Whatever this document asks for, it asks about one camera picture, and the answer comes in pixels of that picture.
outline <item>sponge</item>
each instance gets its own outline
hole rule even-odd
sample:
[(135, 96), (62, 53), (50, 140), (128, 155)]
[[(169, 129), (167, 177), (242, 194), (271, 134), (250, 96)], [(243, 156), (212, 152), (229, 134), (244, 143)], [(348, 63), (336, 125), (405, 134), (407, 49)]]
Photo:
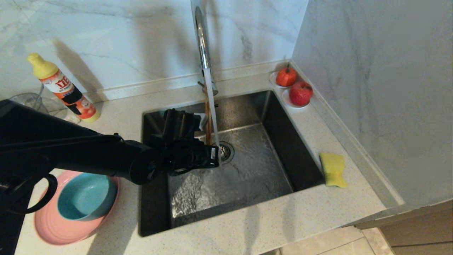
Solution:
[(344, 181), (342, 173), (344, 171), (344, 158), (342, 155), (333, 153), (320, 153), (321, 163), (324, 168), (326, 177), (326, 186), (338, 186), (346, 188), (347, 183)]

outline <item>faucet spout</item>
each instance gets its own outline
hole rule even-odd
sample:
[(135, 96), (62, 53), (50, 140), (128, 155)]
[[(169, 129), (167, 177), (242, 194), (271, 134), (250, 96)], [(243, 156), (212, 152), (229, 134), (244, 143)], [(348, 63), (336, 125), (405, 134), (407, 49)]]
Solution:
[[(201, 0), (191, 0), (193, 25), (195, 27), (195, 35), (197, 38), (198, 51), (200, 53), (201, 74), (203, 77), (202, 84), (205, 83), (205, 76), (211, 73), (211, 57), (209, 55), (209, 42), (207, 39), (207, 27), (204, 9)], [(218, 93), (217, 86), (212, 79), (212, 90), (214, 95)]]

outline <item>apple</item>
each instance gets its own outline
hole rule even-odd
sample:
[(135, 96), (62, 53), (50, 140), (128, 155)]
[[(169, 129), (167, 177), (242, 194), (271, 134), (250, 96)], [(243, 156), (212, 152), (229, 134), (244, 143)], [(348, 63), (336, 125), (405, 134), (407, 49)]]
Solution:
[(310, 102), (313, 96), (313, 89), (306, 82), (296, 82), (289, 89), (289, 99), (297, 106), (305, 106)]
[(289, 87), (296, 82), (297, 72), (293, 68), (287, 67), (281, 69), (277, 74), (275, 82), (282, 87)]

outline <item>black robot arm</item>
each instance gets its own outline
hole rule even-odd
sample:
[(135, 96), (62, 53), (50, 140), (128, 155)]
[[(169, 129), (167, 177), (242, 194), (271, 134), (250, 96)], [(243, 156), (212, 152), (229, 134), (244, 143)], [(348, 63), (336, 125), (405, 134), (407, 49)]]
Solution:
[[(0, 214), (30, 213), (42, 208), (56, 190), (54, 168), (118, 176), (135, 184), (152, 180), (157, 171), (179, 175), (218, 166), (218, 148), (194, 138), (201, 118), (167, 110), (162, 136), (148, 144), (124, 140), (117, 133), (91, 129), (36, 112), (10, 100), (0, 102)], [(15, 202), (42, 178), (47, 194), (35, 206), (20, 211)]]

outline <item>marble wall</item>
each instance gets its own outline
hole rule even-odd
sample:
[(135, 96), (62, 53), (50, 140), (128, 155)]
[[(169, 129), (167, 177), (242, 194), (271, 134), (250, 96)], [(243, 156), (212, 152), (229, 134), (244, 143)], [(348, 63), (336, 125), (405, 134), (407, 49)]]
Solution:
[[(215, 69), (291, 58), (308, 0), (206, 0)], [(37, 91), (38, 52), (82, 91), (198, 72), (190, 0), (0, 1), (0, 98)]]
[(293, 60), (402, 195), (452, 197), (452, 2), (311, 0)]

